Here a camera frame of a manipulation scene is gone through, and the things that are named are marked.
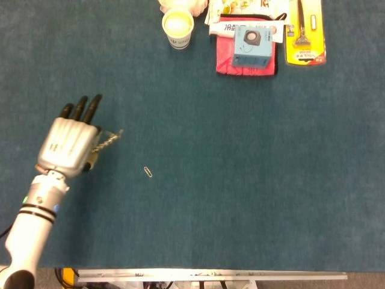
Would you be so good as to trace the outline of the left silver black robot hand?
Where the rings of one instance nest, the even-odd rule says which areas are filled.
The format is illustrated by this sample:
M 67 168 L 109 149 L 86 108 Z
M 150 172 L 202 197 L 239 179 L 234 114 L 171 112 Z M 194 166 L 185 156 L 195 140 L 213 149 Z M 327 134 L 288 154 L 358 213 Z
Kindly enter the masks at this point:
M 88 97 L 83 96 L 76 105 L 68 103 L 62 108 L 38 153 L 38 172 L 47 175 L 54 171 L 73 178 L 92 168 L 90 157 L 102 128 L 91 121 L 101 99 L 98 94 L 88 103 Z

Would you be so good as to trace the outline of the yellow plastic part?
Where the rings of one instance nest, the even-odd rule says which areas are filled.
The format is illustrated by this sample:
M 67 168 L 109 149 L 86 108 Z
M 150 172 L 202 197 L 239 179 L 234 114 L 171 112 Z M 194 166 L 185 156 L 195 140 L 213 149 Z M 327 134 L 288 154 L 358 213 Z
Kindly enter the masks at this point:
M 71 268 L 62 269 L 63 283 L 69 285 L 70 287 L 75 284 L 75 273 Z

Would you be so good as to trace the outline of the white paper cup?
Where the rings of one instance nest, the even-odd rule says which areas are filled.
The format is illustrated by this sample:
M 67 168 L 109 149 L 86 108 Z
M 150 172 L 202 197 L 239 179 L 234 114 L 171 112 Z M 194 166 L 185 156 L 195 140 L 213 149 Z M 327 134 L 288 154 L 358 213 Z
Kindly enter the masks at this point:
M 162 18 L 162 28 L 172 48 L 185 49 L 194 29 L 194 19 L 189 10 L 182 7 L 169 9 Z

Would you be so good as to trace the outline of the blue felt table mat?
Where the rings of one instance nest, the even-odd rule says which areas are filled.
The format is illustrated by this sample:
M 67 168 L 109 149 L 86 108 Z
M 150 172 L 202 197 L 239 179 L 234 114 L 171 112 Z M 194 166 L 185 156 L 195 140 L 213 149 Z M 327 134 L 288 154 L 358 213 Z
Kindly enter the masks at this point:
M 0 1 L 0 232 L 51 123 L 123 130 L 70 190 L 42 267 L 385 272 L 385 0 L 322 0 L 327 61 L 216 73 L 157 0 Z M 147 166 L 153 177 L 143 168 Z

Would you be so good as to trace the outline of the pink cloth with black trim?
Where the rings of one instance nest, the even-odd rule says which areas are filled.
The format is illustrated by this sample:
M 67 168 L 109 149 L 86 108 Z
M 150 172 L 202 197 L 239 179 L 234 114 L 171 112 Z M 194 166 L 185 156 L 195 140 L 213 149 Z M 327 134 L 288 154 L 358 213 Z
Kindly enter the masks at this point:
M 287 18 L 286 13 L 282 13 L 276 17 L 271 17 L 262 14 L 221 14 L 220 20 L 229 22 L 231 20 L 261 20 L 261 21 L 273 21 L 273 20 L 285 20 Z M 217 64 L 216 71 L 225 75 L 238 75 L 238 76 L 273 76 L 278 71 L 277 64 L 277 48 L 276 44 L 273 44 L 273 55 L 266 68 L 255 67 L 235 67 L 232 66 L 233 51 L 234 51 L 234 39 L 224 38 L 217 36 Z

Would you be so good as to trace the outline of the white plastic bag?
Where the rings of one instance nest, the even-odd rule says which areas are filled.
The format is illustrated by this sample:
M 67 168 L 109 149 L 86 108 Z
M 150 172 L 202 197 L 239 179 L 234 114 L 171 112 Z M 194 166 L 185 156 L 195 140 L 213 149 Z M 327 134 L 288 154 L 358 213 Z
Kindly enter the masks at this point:
M 194 17 L 201 15 L 208 6 L 208 0 L 158 0 L 158 2 L 163 13 L 172 8 L 186 8 Z

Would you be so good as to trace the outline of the white toothpaste tube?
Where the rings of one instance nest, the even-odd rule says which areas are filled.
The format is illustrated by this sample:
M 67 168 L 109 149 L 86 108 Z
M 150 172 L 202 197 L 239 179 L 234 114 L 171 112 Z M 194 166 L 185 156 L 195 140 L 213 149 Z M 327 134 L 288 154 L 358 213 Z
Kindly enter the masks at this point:
M 234 37 L 237 26 L 253 27 L 253 28 L 266 28 L 272 30 L 272 41 L 275 43 L 283 42 L 283 29 L 285 22 L 283 20 L 234 20 L 234 21 L 221 21 L 212 23 L 209 26 L 209 35 L 216 35 L 225 38 Z

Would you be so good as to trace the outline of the blue speaker box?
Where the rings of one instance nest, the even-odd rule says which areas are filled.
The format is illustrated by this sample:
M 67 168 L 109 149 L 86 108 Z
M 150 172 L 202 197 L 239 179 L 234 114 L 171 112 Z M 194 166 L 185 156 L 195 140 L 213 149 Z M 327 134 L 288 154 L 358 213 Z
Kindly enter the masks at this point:
M 271 28 L 237 26 L 232 66 L 265 69 L 273 56 Z

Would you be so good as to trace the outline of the white printed snack packet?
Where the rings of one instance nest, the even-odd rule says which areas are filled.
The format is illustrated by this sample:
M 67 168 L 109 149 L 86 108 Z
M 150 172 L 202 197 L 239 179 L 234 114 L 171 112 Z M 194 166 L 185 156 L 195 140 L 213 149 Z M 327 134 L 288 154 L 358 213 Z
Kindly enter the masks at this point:
M 225 15 L 263 15 L 272 19 L 290 17 L 290 0 L 209 0 L 205 24 L 220 21 Z

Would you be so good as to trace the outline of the yellow razor blister pack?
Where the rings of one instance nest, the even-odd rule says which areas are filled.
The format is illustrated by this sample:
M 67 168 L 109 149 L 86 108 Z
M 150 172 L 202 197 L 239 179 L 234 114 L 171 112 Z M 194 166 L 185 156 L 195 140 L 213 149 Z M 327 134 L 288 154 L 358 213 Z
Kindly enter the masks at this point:
M 285 20 L 286 62 L 316 66 L 326 62 L 322 0 L 288 0 Z

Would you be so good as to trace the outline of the aluminium profile rail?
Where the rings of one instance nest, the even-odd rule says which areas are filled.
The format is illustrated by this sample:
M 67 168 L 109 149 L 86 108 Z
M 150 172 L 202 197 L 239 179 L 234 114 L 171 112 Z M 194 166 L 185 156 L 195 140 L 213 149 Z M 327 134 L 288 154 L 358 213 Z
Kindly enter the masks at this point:
M 228 269 L 79 269 L 80 282 L 120 281 L 323 281 L 346 280 L 345 272 Z

